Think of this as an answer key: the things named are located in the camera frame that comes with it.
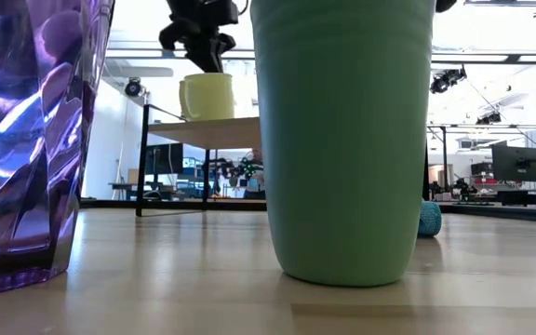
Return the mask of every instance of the black monitor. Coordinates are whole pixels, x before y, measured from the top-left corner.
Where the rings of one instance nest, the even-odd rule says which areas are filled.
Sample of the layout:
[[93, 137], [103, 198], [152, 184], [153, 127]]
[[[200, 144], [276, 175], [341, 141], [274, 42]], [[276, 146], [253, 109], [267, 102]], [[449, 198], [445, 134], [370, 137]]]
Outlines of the black monitor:
[[183, 143], [146, 147], [146, 174], [183, 173]]
[[536, 148], [492, 145], [493, 179], [536, 181]]

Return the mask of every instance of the camera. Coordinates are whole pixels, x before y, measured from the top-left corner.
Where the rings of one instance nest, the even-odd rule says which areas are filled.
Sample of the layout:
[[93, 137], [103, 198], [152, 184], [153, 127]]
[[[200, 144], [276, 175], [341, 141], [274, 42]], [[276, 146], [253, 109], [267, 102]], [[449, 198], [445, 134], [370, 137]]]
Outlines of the camera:
[[466, 79], [464, 67], [460, 70], [442, 70], [434, 74], [434, 81], [429, 87], [429, 91], [433, 94], [444, 93], [464, 79]]
[[502, 115], [499, 112], [490, 112], [477, 118], [476, 125], [493, 125], [502, 122]]
[[456, 0], [437, 0], [435, 2], [435, 12], [443, 13], [456, 4]]
[[127, 82], [125, 92], [129, 97], [138, 98], [146, 94], [146, 87], [141, 84], [140, 78], [131, 77]]

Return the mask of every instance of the purple glass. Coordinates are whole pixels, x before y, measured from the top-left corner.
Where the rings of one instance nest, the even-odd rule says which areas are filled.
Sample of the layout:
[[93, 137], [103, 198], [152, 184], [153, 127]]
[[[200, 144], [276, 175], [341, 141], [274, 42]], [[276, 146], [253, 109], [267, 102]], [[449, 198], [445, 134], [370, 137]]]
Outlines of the purple glass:
[[0, 291], [70, 260], [114, 0], [0, 0]]

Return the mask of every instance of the teal yarn ball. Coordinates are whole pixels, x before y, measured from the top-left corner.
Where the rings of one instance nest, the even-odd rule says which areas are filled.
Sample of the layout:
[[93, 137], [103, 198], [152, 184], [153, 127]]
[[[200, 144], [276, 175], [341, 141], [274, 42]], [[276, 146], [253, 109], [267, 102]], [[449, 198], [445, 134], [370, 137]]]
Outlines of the teal yarn ball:
[[431, 201], [423, 201], [419, 218], [419, 235], [436, 236], [441, 229], [442, 211], [439, 205]]

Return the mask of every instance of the yellow mug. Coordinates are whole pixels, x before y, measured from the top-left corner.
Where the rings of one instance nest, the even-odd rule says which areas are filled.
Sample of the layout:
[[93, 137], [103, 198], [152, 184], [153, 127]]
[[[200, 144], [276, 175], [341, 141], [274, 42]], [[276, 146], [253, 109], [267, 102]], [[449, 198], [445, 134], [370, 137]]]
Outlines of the yellow mug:
[[230, 74], [192, 74], [180, 82], [181, 114], [189, 121], [235, 117], [233, 78]]

